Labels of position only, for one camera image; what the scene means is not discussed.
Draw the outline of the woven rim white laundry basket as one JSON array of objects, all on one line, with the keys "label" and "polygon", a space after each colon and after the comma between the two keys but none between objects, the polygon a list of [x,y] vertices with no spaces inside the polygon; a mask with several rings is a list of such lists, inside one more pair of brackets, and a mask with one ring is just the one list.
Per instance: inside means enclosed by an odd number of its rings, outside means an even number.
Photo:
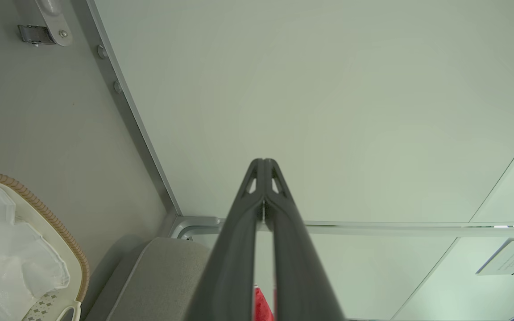
[{"label": "woven rim white laundry basket", "polygon": [[68,287],[44,294],[22,321],[79,321],[90,282],[90,266],[82,248],[51,209],[24,184],[0,173],[0,189],[16,204],[17,217],[41,234],[63,259],[70,274]]}]

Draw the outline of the white printed paper sign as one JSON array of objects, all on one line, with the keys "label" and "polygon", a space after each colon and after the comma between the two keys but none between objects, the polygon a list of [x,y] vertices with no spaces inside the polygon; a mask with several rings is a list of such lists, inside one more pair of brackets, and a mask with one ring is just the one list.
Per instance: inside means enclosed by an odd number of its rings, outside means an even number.
[{"label": "white printed paper sign", "polygon": [[476,274],[477,276],[512,276],[514,274],[514,239],[507,240]]}]

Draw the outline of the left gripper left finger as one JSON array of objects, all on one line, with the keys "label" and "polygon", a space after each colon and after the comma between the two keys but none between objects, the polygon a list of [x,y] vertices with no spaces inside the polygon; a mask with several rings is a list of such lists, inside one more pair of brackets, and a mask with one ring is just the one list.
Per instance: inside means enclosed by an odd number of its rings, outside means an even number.
[{"label": "left gripper left finger", "polygon": [[188,305],[184,321],[253,321],[258,217],[265,161],[250,164]]}]

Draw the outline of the grey fabric sofa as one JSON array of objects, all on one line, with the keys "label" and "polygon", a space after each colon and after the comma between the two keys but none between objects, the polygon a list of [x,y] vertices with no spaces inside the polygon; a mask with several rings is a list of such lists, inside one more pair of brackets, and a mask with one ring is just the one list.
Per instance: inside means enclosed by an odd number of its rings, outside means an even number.
[{"label": "grey fabric sofa", "polygon": [[210,256],[185,239],[155,238],[123,256],[84,321],[183,321]]}]

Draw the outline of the white cloth in basket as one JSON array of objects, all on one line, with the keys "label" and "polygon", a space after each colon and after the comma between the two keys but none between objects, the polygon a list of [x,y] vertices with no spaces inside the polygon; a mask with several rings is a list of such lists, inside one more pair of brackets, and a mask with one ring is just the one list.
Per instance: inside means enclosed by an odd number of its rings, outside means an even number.
[{"label": "white cloth in basket", "polygon": [[69,283],[65,261],[16,218],[16,203],[0,189],[0,321],[22,321],[43,295]]}]

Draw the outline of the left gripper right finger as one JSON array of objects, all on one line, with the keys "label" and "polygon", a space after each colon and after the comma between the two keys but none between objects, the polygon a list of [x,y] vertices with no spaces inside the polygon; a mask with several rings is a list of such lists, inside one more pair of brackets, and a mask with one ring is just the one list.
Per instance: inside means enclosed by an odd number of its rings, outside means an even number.
[{"label": "left gripper right finger", "polygon": [[273,233],[275,321],[345,321],[279,165],[265,159],[265,222]]}]

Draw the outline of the red garment white stripes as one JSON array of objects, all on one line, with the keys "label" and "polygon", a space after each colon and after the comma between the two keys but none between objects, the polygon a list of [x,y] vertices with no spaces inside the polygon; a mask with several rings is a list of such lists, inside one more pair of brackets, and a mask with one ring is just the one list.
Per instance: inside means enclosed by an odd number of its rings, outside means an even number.
[{"label": "red garment white stripes", "polygon": [[257,284],[254,285],[254,291],[254,321],[275,321],[274,314],[266,301],[265,295]]}]

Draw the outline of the grey aluminium frame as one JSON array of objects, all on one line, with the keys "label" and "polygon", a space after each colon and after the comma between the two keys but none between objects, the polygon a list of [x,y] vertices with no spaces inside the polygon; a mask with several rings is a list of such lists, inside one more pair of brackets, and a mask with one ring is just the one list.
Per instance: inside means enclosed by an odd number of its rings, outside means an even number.
[{"label": "grey aluminium frame", "polygon": [[275,159],[309,230],[514,236],[514,0],[79,0],[175,217]]}]

